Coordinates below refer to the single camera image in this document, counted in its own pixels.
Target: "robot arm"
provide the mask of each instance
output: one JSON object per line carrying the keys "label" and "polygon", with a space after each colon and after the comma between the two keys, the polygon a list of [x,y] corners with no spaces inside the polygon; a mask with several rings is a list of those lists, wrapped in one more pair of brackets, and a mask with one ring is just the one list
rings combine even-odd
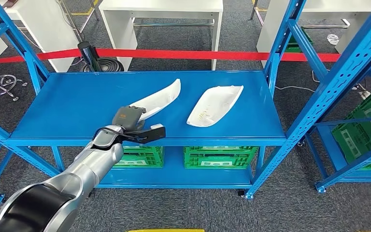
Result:
{"label": "robot arm", "polygon": [[0,211],[0,232],[69,231],[83,200],[121,160],[124,140],[143,144],[165,137],[161,124],[137,130],[144,125],[137,123],[142,113],[142,108],[120,108],[113,125],[100,128],[65,171],[12,195]]}

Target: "white table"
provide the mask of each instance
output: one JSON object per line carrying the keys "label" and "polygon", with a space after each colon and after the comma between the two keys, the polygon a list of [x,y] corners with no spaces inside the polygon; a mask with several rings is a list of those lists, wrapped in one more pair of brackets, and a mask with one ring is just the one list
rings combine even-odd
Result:
{"label": "white table", "polygon": [[[77,37],[65,22],[63,11],[56,0],[19,0],[5,11],[12,20],[22,21],[43,52],[77,48]],[[62,73],[68,71],[73,60],[62,58],[50,59],[49,62],[56,72]]]}
{"label": "white table", "polygon": [[[257,43],[258,52],[270,52],[288,3],[289,0],[270,1]],[[370,13],[371,0],[307,0],[300,18],[348,19],[351,25],[335,47],[342,53]]]}
{"label": "white table", "polygon": [[[213,19],[212,50],[218,51],[223,14],[222,0],[103,0],[101,16],[114,49],[136,49],[132,18]],[[117,58],[127,71],[132,58]],[[215,70],[216,60],[212,60]]]}

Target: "red barrier tape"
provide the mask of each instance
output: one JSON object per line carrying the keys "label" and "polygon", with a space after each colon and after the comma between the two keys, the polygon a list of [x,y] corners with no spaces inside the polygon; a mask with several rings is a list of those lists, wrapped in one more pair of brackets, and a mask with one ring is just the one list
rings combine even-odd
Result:
{"label": "red barrier tape", "polygon": [[[175,50],[127,50],[127,49],[97,49],[101,57],[133,57],[162,59],[224,59],[224,60],[267,60],[269,53],[263,52],[230,52],[230,51],[175,51]],[[79,49],[47,52],[37,54],[41,60],[80,57]],[[340,54],[319,53],[323,62],[336,62]],[[307,61],[303,53],[284,53],[282,61]],[[21,56],[0,58],[0,63],[24,61]]]}

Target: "lower blue shelf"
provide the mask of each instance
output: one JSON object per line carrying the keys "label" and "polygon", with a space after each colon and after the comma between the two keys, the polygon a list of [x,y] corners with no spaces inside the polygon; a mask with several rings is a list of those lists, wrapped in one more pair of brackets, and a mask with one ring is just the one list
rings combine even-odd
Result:
{"label": "lower blue shelf", "polygon": [[[346,162],[340,147],[332,136],[332,128],[333,127],[330,126],[318,126],[316,131],[321,138],[322,144],[332,162],[333,168],[337,172],[349,164]],[[346,177],[337,180],[337,182],[371,182],[371,170],[357,170],[349,173]]]}
{"label": "lower blue shelf", "polygon": [[182,147],[165,148],[163,168],[112,168],[97,188],[248,189],[251,167],[236,169],[185,169]]}

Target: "gray carpet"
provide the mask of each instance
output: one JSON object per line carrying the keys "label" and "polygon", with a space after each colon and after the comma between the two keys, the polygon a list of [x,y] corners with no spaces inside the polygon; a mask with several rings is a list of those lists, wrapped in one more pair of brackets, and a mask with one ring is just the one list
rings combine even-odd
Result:
{"label": "gray carpet", "polygon": [[[266,0],[260,7],[267,7]],[[69,0],[73,12],[85,12],[86,1]],[[224,0],[224,15],[219,50],[255,51],[260,33],[258,20],[248,20],[250,0]],[[78,25],[85,18],[76,16]],[[330,21],[304,21],[302,24],[329,24]],[[338,30],[309,29],[318,52],[335,52],[326,36],[341,35]],[[209,50],[211,32],[208,28],[137,28],[139,48]],[[85,29],[88,41],[97,47],[111,47],[102,21],[90,20]],[[14,55],[9,47],[3,56]],[[75,65],[71,71],[81,68]],[[209,61],[134,59],[132,70],[209,70]],[[219,70],[260,69],[259,62],[218,61]],[[25,64],[0,64],[0,73],[10,73],[29,79]],[[277,86],[298,85],[316,89],[307,63],[283,62],[278,72]],[[367,80],[371,90],[371,80]],[[0,98],[0,125],[12,131],[34,98],[32,86],[16,87],[10,97]],[[275,105],[285,128],[288,128],[311,92],[301,89],[276,90]],[[342,100],[329,119],[343,118],[361,98],[356,91]],[[317,148],[323,153],[321,144]],[[33,148],[53,163],[47,147]],[[62,156],[69,165],[81,147],[62,147]],[[323,160],[329,166],[328,159]],[[11,195],[46,176],[14,156],[0,179],[0,193]],[[87,199],[73,225],[73,232],[122,232],[144,228],[203,228],[208,232],[271,232],[271,231],[371,231],[371,184],[336,184],[326,194],[316,193],[313,184],[320,179],[318,169],[307,147],[295,148],[255,195],[253,201],[237,196],[235,190],[201,189],[99,189]]]}

